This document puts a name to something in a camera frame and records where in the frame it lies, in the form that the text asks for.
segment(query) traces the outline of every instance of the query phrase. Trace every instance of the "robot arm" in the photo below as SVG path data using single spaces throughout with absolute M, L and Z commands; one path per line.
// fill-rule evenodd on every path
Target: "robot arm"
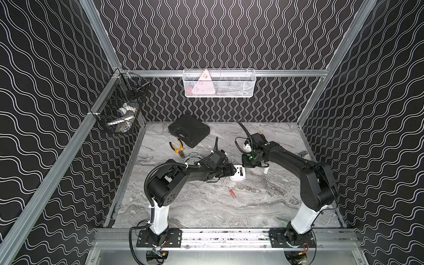
M 218 149 L 218 137 L 213 153 L 189 166 L 175 162 L 172 159 L 156 167 L 146 177 L 145 194 L 151 202 L 151 226 L 148 238 L 153 245 L 161 245 L 168 232 L 169 205 L 175 200 L 182 187 L 189 181 L 211 181 L 213 178 L 233 176 L 236 168 L 228 163 L 223 150 Z
M 286 239 L 291 245 L 299 245 L 309 236 L 312 224 L 319 212 L 327 208 L 338 195 L 334 176 L 326 163 L 316 163 L 303 159 L 280 146 L 276 142 L 268 142 L 263 134 L 247 134 L 242 161 L 244 167 L 263 167 L 263 162 L 274 162 L 293 173 L 300 179 L 300 196 L 302 205 L 287 225 Z

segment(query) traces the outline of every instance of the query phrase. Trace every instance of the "round metal object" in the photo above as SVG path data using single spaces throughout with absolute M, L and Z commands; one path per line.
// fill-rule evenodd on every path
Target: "round metal object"
M 198 153 L 191 153 L 186 158 L 186 163 L 189 165 L 194 165 L 196 162 L 199 162 L 203 158 Z

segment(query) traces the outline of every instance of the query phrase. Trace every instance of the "white wire basket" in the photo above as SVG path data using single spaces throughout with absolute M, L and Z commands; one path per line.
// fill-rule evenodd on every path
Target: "white wire basket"
M 255 69 L 184 69 L 183 85 L 189 98 L 250 98 Z

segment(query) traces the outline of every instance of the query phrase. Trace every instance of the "black mounting plate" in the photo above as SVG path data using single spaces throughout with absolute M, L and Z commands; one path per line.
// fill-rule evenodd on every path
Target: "black mounting plate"
M 182 231 L 178 228 L 169 228 L 168 233 L 166 234 L 166 240 L 169 239 L 168 243 L 166 244 L 166 248 L 179 248 L 181 247 L 181 235 Z M 154 248 L 155 246 L 152 245 L 148 241 L 148 230 L 143 229 L 138 234 L 136 247 L 138 248 Z
M 271 247 L 272 248 L 292 248 L 292 246 L 290 246 L 287 243 L 287 240 L 284 236 L 284 233 L 286 232 L 286 228 L 281 228 L 281 229 L 270 229 L 269 230 L 269 238 L 271 241 Z M 317 243 L 316 240 L 313 236 L 311 237 L 307 237 L 305 239 L 308 242 L 309 245 L 309 249 L 311 248 L 316 248 Z M 307 248 L 307 244 L 304 242 L 304 246 L 299 246 L 304 247 L 305 249 Z

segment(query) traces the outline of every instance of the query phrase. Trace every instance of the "red wire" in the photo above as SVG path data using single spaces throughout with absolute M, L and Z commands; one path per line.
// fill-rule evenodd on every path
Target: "red wire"
M 162 250 L 162 248 L 163 248 L 164 246 L 166 246 L 166 244 L 168 244 L 168 242 L 169 242 L 169 239 L 166 241 L 166 243 L 165 243 L 164 245 L 160 246 L 160 250 L 159 250 L 159 251 L 161 251 L 161 250 Z
M 306 251 L 304 251 L 304 252 L 299 253 L 299 255 L 305 254 L 305 253 L 307 253 L 309 251 L 308 241 L 305 240 L 305 242 L 306 242 L 306 245 L 308 246 L 308 249 Z

